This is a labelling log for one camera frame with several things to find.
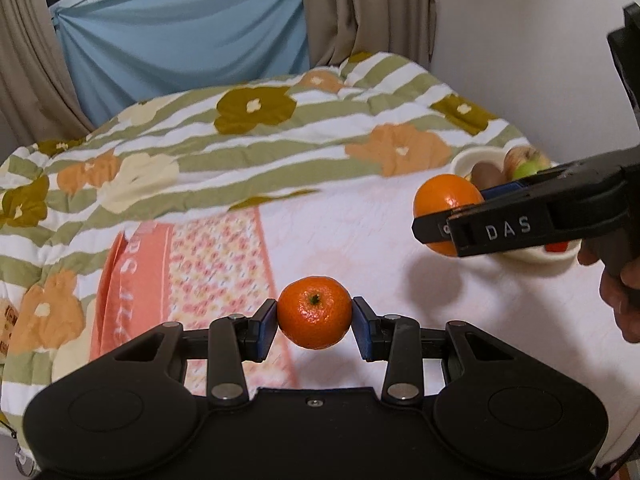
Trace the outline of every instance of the curtain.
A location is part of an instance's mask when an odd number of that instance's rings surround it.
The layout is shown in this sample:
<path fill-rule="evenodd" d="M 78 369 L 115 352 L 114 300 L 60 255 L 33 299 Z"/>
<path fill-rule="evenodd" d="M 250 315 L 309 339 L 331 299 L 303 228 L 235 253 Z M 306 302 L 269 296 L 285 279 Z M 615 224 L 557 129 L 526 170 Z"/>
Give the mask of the curtain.
<path fill-rule="evenodd" d="M 18 144 L 89 133 L 46 1 L 0 0 L 0 30 L 0 112 Z"/>
<path fill-rule="evenodd" d="M 304 0 L 312 65 L 357 52 L 392 52 L 428 68 L 435 38 L 433 0 Z"/>
<path fill-rule="evenodd" d="M 136 101 L 309 70 L 302 0 L 101 0 L 57 17 L 96 125 Z"/>

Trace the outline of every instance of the beige curtain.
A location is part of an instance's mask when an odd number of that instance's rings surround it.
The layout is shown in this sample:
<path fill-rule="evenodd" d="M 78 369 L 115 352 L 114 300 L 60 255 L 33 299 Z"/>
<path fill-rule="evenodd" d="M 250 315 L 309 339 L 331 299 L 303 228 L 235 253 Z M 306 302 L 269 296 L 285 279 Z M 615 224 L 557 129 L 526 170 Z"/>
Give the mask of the beige curtain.
<path fill-rule="evenodd" d="M 435 38 L 433 0 L 304 0 L 311 64 L 357 52 L 393 52 L 427 68 Z"/>
<path fill-rule="evenodd" d="M 77 139 L 93 129 L 45 0 L 0 0 L 0 112 L 21 145 Z"/>

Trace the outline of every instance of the flower pattern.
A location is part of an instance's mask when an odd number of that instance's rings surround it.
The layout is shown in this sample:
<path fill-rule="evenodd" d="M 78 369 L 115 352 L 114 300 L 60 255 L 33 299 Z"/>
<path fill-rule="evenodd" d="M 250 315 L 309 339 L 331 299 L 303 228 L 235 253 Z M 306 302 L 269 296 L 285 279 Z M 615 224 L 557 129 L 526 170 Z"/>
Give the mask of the flower pattern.
<path fill-rule="evenodd" d="M 431 108 L 444 114 L 447 121 L 473 136 L 484 132 L 489 126 L 489 121 L 497 119 L 484 108 L 456 94 L 449 94 L 431 105 Z"/>
<path fill-rule="evenodd" d="M 311 86 L 332 94 L 337 94 L 344 88 L 340 78 L 328 70 L 311 70 L 303 75 L 298 84 L 300 86 Z"/>
<path fill-rule="evenodd" d="M 42 142 L 38 142 L 36 146 L 40 153 L 48 156 L 56 156 L 66 152 L 66 150 L 80 146 L 84 141 L 85 139 L 43 140 Z"/>
<path fill-rule="evenodd" d="M 0 364 L 9 350 L 9 342 L 18 321 L 18 311 L 6 298 L 0 299 Z"/>
<path fill-rule="evenodd" d="M 10 189 L 2 197 L 2 214 L 0 226 L 36 227 L 47 217 L 47 205 L 44 200 L 49 191 L 49 178 L 46 175 L 36 180 Z"/>
<path fill-rule="evenodd" d="M 365 144 L 347 144 L 347 155 L 382 165 L 383 176 L 441 168 L 451 148 L 432 132 L 421 132 L 409 123 L 381 124 Z"/>
<path fill-rule="evenodd" d="M 136 202 L 175 184 L 179 173 L 178 163 L 172 156 L 135 153 L 122 161 L 113 180 L 98 189 L 98 200 L 107 211 L 121 214 Z"/>
<path fill-rule="evenodd" d="M 84 313 L 74 296 L 76 274 L 53 272 L 44 288 L 33 285 L 22 298 L 9 353 L 58 349 L 76 339 L 84 329 Z"/>
<path fill-rule="evenodd" d="M 109 150 L 85 162 L 78 162 L 58 173 L 58 187 L 69 195 L 80 191 L 86 184 L 100 188 L 111 182 L 120 169 L 120 159 Z"/>
<path fill-rule="evenodd" d="M 168 269 L 168 318 L 185 330 L 207 328 L 213 319 L 236 312 L 252 316 L 273 294 L 256 208 L 174 226 Z M 287 352 L 278 333 L 263 363 L 242 364 L 251 392 L 258 386 L 293 386 Z M 190 361 L 185 386 L 203 395 L 206 381 L 206 361 Z"/>
<path fill-rule="evenodd" d="M 95 300 L 86 307 L 84 328 L 80 335 L 60 345 L 51 364 L 51 381 L 68 376 L 90 360 L 91 337 L 95 321 Z"/>
<path fill-rule="evenodd" d="M 296 102 L 287 95 L 288 86 L 234 88 L 227 92 L 216 107 L 219 117 L 214 126 L 223 135 L 241 135 L 258 124 L 277 126 L 290 119 Z"/>
<path fill-rule="evenodd" d="M 131 126 L 142 126 L 154 120 L 156 114 L 167 106 L 174 98 L 169 96 L 157 97 L 151 101 L 140 101 L 126 108 L 118 114 L 119 123 L 129 122 Z"/>

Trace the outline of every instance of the apple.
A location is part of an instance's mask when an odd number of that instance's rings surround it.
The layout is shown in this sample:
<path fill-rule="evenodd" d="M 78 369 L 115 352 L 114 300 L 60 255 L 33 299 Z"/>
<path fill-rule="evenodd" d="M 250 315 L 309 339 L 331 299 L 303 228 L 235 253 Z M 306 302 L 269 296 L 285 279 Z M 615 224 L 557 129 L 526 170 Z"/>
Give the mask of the apple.
<path fill-rule="evenodd" d="M 540 150 L 532 146 L 516 146 L 504 157 L 503 171 L 507 180 L 518 180 L 550 167 L 551 161 Z"/>
<path fill-rule="evenodd" d="M 558 242 L 555 244 L 545 245 L 545 251 L 547 253 L 565 253 L 569 248 L 569 242 Z"/>
<path fill-rule="evenodd" d="M 534 160 L 528 160 L 520 164 L 511 175 L 511 180 L 520 180 L 526 176 L 535 175 L 540 171 L 540 166 Z"/>

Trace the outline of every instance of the bowl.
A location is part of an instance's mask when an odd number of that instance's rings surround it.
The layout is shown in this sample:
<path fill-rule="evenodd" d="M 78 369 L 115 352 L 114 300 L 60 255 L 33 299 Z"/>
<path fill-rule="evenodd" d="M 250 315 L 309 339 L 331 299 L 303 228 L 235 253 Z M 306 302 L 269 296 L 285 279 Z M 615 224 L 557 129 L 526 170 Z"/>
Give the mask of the bowl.
<path fill-rule="evenodd" d="M 494 146 L 478 146 L 457 154 L 451 161 L 449 172 L 470 180 L 471 170 L 478 162 L 492 162 L 502 170 L 508 150 Z M 580 251 L 580 241 L 569 242 L 564 253 L 548 253 L 544 247 L 530 247 L 503 253 L 504 256 L 528 264 L 556 264 L 573 260 Z"/>

